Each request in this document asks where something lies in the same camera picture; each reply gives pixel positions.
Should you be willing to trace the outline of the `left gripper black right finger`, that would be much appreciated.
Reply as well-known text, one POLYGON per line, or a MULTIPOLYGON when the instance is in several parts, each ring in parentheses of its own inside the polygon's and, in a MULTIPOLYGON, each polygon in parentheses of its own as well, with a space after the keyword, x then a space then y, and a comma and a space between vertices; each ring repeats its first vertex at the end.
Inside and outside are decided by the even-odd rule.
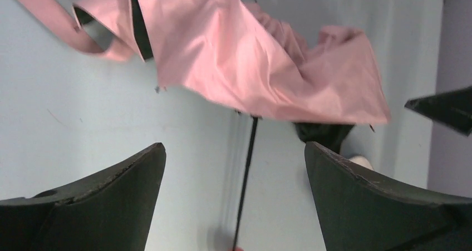
POLYGON ((327 250, 470 250, 471 199, 389 178, 309 142, 308 180, 327 250))

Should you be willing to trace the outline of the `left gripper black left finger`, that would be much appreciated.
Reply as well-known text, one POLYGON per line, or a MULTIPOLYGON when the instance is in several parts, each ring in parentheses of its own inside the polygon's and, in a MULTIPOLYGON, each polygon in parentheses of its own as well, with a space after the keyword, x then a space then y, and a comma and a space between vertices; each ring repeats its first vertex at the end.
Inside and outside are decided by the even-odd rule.
POLYGON ((1 201, 2 250, 144 250, 166 150, 132 157, 32 198, 1 201))

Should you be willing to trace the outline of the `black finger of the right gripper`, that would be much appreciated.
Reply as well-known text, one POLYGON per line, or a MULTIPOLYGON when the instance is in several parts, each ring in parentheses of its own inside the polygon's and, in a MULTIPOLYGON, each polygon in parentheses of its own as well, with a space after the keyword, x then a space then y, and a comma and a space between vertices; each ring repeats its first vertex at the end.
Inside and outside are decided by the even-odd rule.
POLYGON ((409 99, 405 108, 464 135, 471 134, 471 87, 409 99))

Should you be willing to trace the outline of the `pink black folding umbrella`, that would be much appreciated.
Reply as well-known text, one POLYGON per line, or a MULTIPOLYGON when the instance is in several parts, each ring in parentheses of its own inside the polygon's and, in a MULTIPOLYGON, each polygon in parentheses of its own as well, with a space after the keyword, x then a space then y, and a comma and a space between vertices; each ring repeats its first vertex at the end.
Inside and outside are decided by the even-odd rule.
POLYGON ((317 44, 242 0, 1 0, 1 198, 70 183, 160 142, 166 165, 146 250, 307 250, 293 122, 390 120, 362 30, 317 44), (282 198, 245 202, 249 119, 285 123, 256 140, 254 169, 282 198))

